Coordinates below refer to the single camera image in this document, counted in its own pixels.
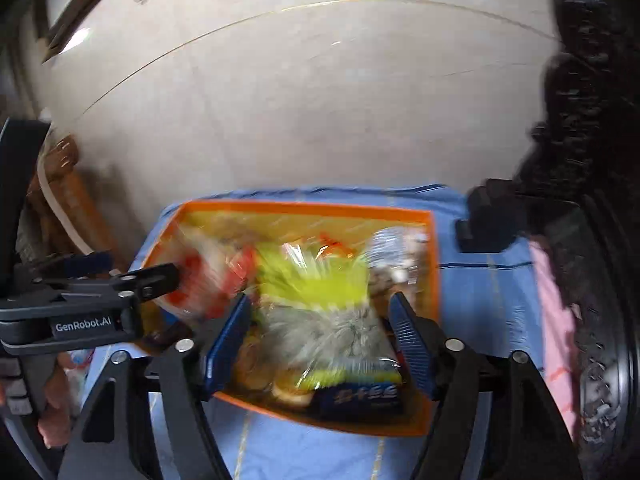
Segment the person's left hand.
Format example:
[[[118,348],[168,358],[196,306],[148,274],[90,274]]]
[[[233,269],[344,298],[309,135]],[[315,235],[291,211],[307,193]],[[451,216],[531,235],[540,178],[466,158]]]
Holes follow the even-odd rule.
[[[62,448],[70,440],[70,383],[65,371],[73,367],[66,352],[56,357],[53,372],[44,385],[46,408],[38,422],[38,430],[46,448]]]

